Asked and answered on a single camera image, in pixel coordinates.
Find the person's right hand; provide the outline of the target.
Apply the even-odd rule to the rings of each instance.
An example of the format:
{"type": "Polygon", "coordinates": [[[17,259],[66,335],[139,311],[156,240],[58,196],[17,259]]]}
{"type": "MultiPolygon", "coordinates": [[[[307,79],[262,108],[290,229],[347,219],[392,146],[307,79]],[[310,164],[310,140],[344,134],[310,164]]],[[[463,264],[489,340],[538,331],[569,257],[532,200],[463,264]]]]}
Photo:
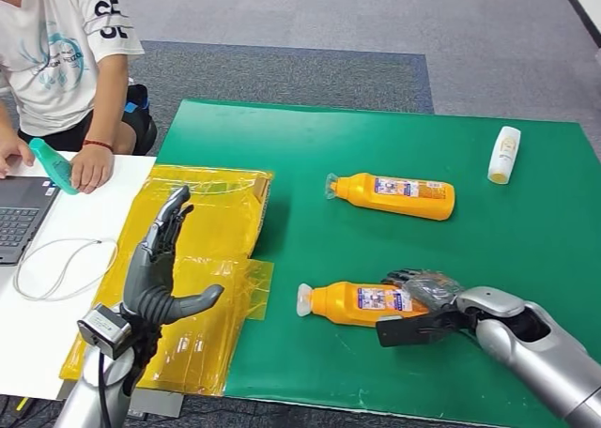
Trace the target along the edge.
{"type": "Polygon", "coordinates": [[[1,178],[10,172],[9,160],[20,158],[26,166],[32,166],[35,158],[29,146],[13,130],[1,129],[1,178]]]}

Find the person's left hand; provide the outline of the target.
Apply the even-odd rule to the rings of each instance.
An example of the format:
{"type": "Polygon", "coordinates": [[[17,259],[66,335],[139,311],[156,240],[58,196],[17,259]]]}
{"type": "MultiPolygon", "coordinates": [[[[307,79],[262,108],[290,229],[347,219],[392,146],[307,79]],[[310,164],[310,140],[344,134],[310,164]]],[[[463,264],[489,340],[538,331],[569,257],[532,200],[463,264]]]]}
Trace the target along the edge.
{"type": "Polygon", "coordinates": [[[111,177],[113,162],[114,155],[103,145],[83,145],[71,160],[71,185],[82,193],[91,193],[111,177]]]}

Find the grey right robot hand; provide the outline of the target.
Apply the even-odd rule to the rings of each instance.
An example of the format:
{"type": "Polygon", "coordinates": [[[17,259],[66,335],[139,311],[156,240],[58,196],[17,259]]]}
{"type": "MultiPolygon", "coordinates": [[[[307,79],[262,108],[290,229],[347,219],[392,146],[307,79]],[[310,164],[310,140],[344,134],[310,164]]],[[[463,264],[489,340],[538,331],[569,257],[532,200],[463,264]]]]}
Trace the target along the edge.
{"type": "Polygon", "coordinates": [[[381,283],[403,290],[426,308],[424,314],[387,316],[377,321],[375,329],[383,347],[431,344],[467,326],[467,319],[455,304],[462,287],[441,272],[403,268],[389,272],[381,283]]]}

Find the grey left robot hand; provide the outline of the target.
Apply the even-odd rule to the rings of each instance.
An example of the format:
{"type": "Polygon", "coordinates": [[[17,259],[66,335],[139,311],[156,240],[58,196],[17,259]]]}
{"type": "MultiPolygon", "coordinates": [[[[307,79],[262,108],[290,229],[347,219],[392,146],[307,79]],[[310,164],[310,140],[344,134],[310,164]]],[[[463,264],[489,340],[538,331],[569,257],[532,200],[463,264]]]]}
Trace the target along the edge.
{"type": "Polygon", "coordinates": [[[170,325],[213,308],[224,292],[211,284],[203,292],[174,297],[176,246],[187,214],[193,210],[190,187],[174,190],[134,250],[126,274],[122,305],[128,313],[158,326],[170,325]]]}

